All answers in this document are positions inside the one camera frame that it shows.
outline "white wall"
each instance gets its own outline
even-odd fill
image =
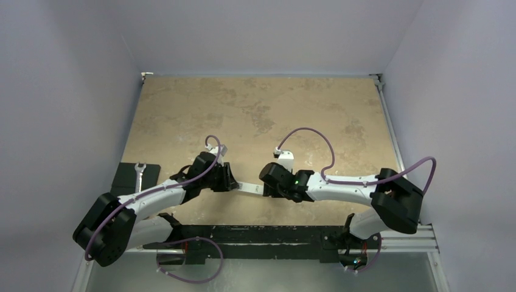
[[[0,3],[0,291],[69,291],[72,233],[110,188],[139,71],[103,1]]]
[[[514,15],[513,0],[425,0],[385,70],[405,164],[438,159],[424,211],[453,291],[516,287]]]
[[[422,0],[110,0],[141,71],[371,74]]]

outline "metal frame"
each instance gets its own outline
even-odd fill
[[[398,164],[398,169],[400,171],[405,169],[403,164],[403,160],[400,154],[400,149],[397,143],[396,136],[394,134],[394,129],[392,127],[391,118],[385,103],[385,98],[383,96],[383,85],[380,77],[378,75],[370,75],[369,78],[372,78],[375,86],[377,87],[378,97],[382,104],[383,113],[385,116],[385,121],[389,130],[389,135],[391,137],[392,148],[396,155],[396,161]],[[255,193],[256,195],[260,195],[263,193],[263,186],[257,184],[248,184],[244,182],[239,183],[239,190],[248,193]],[[438,292],[449,292],[449,285],[446,280],[446,276],[442,269],[441,258],[439,255],[439,248],[435,238],[435,234],[432,226],[419,226],[418,230],[415,234],[402,234],[396,231],[385,231],[382,232],[382,250],[381,252],[426,252],[428,256],[428,260],[431,266],[431,272],[434,277],[434,281],[436,283],[436,288]],[[168,254],[182,254],[183,251],[179,249],[143,249],[142,247],[128,249],[125,252],[129,253],[168,253]],[[350,252],[360,252],[359,250],[351,250]],[[89,278],[91,276],[92,264],[86,262],[86,260],[82,260],[79,266],[79,270],[77,273],[77,277],[75,278],[74,286],[72,287],[72,292],[85,292],[88,286]]]

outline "wall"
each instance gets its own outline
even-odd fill
[[[453,291],[516,287],[515,13],[511,0],[425,0],[385,70],[405,164],[438,159],[425,221]]]
[[[110,0],[141,71],[371,74],[422,0]]]
[[[0,3],[0,290],[69,291],[72,232],[109,189],[139,71],[102,1]]]

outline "silver wrench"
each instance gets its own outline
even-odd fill
[[[139,193],[142,191],[142,177],[144,175],[144,170],[146,167],[146,163],[144,163],[144,166],[140,166],[140,162],[134,165],[134,170],[136,171],[136,188],[134,189],[135,193]]]

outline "wooden tabletop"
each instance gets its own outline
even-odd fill
[[[330,175],[360,176],[397,169],[380,99],[368,78],[149,77],[142,89],[122,161],[161,165],[159,182],[191,164],[216,135],[235,179],[260,184],[273,150],[297,127],[312,127],[336,154]],[[294,134],[283,146],[294,153],[294,172],[320,171],[330,151],[319,136]],[[294,203],[232,191],[201,195],[166,209],[182,224],[342,225],[366,206],[320,201]]]

